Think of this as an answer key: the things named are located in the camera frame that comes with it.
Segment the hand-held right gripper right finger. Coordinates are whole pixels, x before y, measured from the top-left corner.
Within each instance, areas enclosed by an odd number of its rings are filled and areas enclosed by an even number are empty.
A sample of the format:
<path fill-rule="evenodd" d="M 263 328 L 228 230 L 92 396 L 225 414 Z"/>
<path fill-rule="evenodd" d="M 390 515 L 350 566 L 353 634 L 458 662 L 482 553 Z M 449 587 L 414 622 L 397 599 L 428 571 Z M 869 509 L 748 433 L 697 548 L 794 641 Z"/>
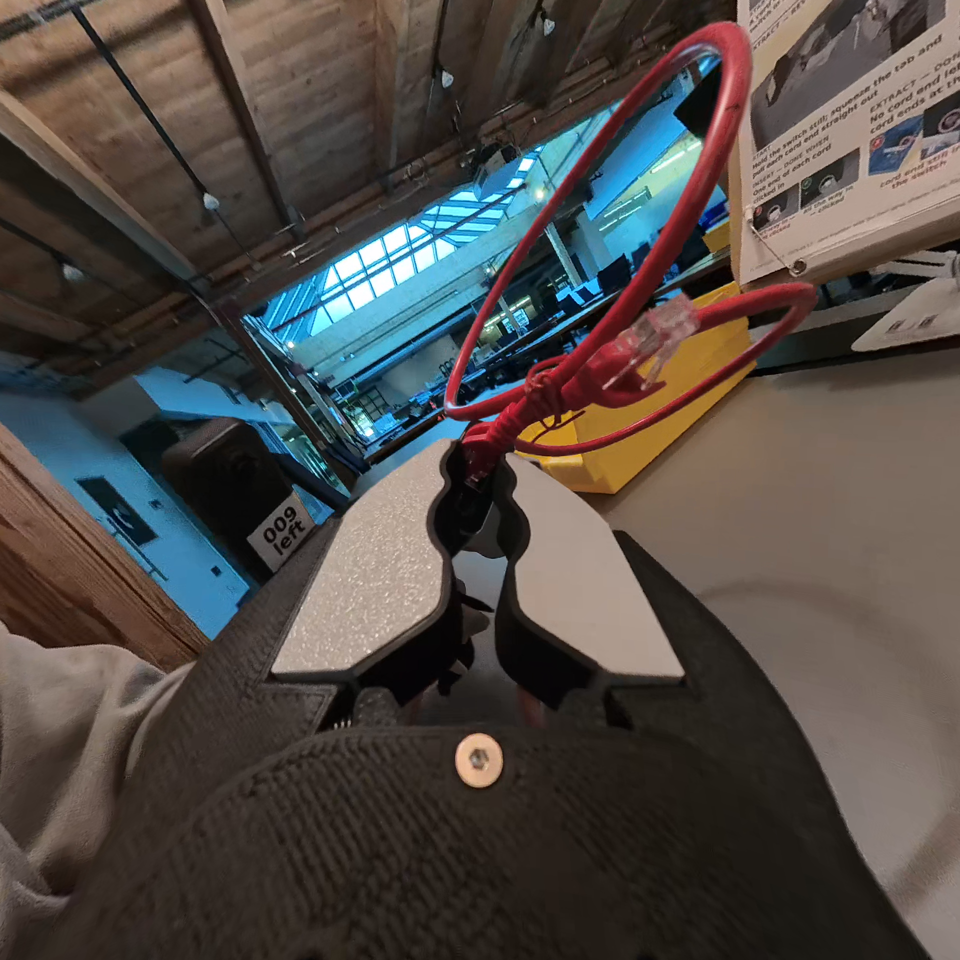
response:
<path fill-rule="evenodd" d="M 520 687 L 676 687 L 686 671 L 608 523 L 533 462 L 497 468 L 500 665 Z"/>

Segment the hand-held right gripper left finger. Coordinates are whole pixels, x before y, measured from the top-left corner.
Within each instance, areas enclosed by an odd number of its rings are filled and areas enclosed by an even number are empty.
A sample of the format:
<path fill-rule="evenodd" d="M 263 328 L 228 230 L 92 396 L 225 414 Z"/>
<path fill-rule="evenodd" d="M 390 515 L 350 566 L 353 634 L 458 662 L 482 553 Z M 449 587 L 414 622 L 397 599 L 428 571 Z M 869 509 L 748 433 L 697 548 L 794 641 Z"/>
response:
<path fill-rule="evenodd" d="M 460 610 L 437 510 L 452 439 L 402 463 L 349 508 L 270 667 L 282 683 L 429 686 L 454 662 Z"/>

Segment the yellow plastic bin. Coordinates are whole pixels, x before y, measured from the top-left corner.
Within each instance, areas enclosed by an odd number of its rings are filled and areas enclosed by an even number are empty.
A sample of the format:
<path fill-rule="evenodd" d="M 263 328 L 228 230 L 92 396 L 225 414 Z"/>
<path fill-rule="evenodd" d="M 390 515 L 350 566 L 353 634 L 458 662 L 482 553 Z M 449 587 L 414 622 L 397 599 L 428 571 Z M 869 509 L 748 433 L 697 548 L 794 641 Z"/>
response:
<path fill-rule="evenodd" d="M 520 437 L 524 442 L 565 449 L 617 433 L 659 412 L 735 360 L 751 344 L 748 318 L 731 319 L 686 338 L 661 370 L 657 379 L 664 386 L 655 394 L 619 409 L 591 405 L 578 417 L 567 414 L 556 431 L 545 433 L 543 426 L 535 423 Z M 744 367 L 677 413 L 613 445 L 590 452 L 524 456 L 575 493 L 614 495 L 734 390 L 752 369 Z"/>

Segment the person's left forearm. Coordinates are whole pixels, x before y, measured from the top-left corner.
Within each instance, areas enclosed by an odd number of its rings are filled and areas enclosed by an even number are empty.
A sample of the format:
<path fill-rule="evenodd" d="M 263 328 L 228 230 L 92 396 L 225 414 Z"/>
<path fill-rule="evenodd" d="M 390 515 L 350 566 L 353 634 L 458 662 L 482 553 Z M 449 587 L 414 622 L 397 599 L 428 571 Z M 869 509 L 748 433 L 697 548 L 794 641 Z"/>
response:
<path fill-rule="evenodd" d="M 44 648 L 2 625 L 2 958 L 26 958 L 62 914 L 191 668 L 113 645 Z"/>

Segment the wooden door panel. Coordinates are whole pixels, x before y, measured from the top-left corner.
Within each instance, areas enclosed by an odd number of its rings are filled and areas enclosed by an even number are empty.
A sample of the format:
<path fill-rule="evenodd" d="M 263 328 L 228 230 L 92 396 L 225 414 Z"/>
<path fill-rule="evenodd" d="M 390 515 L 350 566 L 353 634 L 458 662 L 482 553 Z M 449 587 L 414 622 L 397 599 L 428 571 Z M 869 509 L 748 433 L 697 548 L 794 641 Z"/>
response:
<path fill-rule="evenodd" d="M 194 622 L 6 427 L 1 618 L 44 647 L 105 644 L 170 672 L 210 645 Z"/>

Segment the white stand base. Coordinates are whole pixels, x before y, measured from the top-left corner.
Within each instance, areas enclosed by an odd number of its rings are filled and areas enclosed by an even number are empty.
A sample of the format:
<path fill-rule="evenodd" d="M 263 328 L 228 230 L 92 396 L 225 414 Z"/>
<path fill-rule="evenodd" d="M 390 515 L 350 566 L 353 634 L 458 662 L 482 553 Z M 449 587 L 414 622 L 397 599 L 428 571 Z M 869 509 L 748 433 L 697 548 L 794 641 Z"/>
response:
<path fill-rule="evenodd" d="M 923 279 L 870 329 L 850 350 L 869 354 L 928 344 L 959 336 L 959 253 L 920 250 L 881 263 L 872 276 L 894 274 Z"/>

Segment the instruction sheet board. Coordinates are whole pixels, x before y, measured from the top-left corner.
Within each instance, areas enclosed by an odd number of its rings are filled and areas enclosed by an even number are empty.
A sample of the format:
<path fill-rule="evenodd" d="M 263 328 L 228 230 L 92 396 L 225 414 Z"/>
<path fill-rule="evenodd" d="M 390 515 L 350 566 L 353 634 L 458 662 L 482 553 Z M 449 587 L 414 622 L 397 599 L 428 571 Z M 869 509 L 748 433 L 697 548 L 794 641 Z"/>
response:
<path fill-rule="evenodd" d="M 752 77 L 739 261 L 758 283 L 958 234 L 957 1 L 737 5 Z"/>

